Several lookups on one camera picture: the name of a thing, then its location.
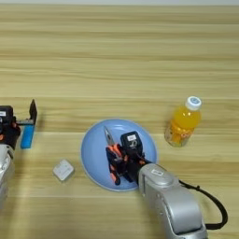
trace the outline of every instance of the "white bottle cap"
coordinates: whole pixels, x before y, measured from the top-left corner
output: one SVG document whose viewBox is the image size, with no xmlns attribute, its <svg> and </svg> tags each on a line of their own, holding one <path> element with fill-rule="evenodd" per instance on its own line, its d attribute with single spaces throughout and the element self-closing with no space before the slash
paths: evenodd
<svg viewBox="0 0 239 239">
<path fill-rule="evenodd" d="M 186 108 L 192 111 L 199 110 L 201 105 L 202 101 L 196 96 L 189 97 L 185 103 Z"/>
</svg>

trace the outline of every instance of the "black cable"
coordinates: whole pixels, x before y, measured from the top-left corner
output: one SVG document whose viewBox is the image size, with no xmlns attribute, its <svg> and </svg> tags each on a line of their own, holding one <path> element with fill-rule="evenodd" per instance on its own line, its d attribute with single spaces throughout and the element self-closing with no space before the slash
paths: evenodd
<svg viewBox="0 0 239 239">
<path fill-rule="evenodd" d="M 224 205 L 213 195 L 211 195 L 209 192 L 205 191 L 205 190 L 201 190 L 200 186 L 194 187 L 188 183 L 185 183 L 181 180 L 179 180 L 179 183 L 182 184 L 183 187 L 185 187 L 186 189 L 189 190 L 197 190 L 200 193 L 204 194 L 205 196 L 207 196 L 211 201 L 213 201 L 213 203 L 218 207 L 221 216 L 222 216 L 222 221 L 220 223 L 207 223 L 205 224 L 205 227 L 208 230 L 218 230 L 221 229 L 227 222 L 228 222 L 228 213 L 226 208 L 224 207 Z"/>
</svg>

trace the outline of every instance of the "blue object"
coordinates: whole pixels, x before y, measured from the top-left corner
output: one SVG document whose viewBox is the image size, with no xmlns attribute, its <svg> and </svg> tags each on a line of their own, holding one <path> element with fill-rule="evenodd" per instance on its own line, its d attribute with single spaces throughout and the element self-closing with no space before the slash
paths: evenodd
<svg viewBox="0 0 239 239">
<path fill-rule="evenodd" d="M 24 127 L 23 136 L 21 138 L 21 148 L 31 148 L 33 137 L 34 137 L 35 126 L 27 125 Z"/>
<path fill-rule="evenodd" d="M 105 139 L 105 126 L 112 133 L 116 143 L 120 143 L 122 134 L 137 131 L 146 153 L 146 159 L 157 162 L 158 152 L 149 133 L 138 124 L 125 119 L 107 119 L 93 125 L 86 133 L 81 144 L 81 162 L 89 178 L 107 190 L 127 191 L 138 188 L 136 183 L 128 182 L 121 177 L 120 185 L 116 186 L 110 177 L 108 160 L 105 153 L 107 142 Z"/>
</svg>

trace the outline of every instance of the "orange liquid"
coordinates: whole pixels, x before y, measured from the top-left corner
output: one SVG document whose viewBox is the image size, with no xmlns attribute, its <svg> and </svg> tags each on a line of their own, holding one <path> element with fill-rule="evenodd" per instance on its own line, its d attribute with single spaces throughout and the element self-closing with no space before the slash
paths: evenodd
<svg viewBox="0 0 239 239">
<path fill-rule="evenodd" d="M 201 120 L 200 111 L 192 111 L 185 106 L 176 109 L 172 122 L 179 128 L 189 130 L 194 129 Z"/>
<path fill-rule="evenodd" d="M 200 120 L 201 113 L 199 110 L 192 111 L 185 106 L 177 108 L 165 131 L 165 140 L 174 147 L 183 147 Z"/>
</svg>

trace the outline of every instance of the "black object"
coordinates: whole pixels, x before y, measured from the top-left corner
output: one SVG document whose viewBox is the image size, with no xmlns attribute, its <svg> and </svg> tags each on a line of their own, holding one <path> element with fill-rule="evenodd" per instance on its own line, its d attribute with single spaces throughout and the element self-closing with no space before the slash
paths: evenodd
<svg viewBox="0 0 239 239">
<path fill-rule="evenodd" d="M 30 106 L 30 118 L 17 120 L 10 105 L 0 105 L 0 144 L 6 144 L 15 149 L 21 134 L 20 125 L 34 125 L 37 117 L 35 101 Z"/>
<path fill-rule="evenodd" d="M 200 188 L 200 186 L 194 187 L 194 186 L 192 186 L 188 183 L 185 183 L 181 180 L 179 180 L 179 183 L 188 190 L 197 190 L 200 193 L 204 194 L 206 197 L 208 197 L 218 207 L 218 209 L 221 213 L 221 216 L 222 216 L 222 221 L 220 223 L 205 223 L 205 227 L 208 230 L 219 230 L 227 224 L 227 222 L 228 222 L 228 212 L 227 212 L 226 208 L 224 207 L 224 205 L 219 201 L 219 199 L 217 199 L 216 197 L 211 195 L 209 192 L 207 192 L 205 190 L 202 190 Z"/>
<path fill-rule="evenodd" d="M 128 155 L 130 159 L 138 160 L 140 157 L 145 157 L 143 153 L 143 144 L 138 132 L 133 131 L 123 134 L 120 140 L 125 154 Z"/>
<path fill-rule="evenodd" d="M 123 134 L 120 140 L 123 154 L 127 156 L 124 170 L 127 172 L 131 181 L 138 183 L 140 169 L 149 163 L 145 159 L 142 141 L 136 131 Z"/>
</svg>

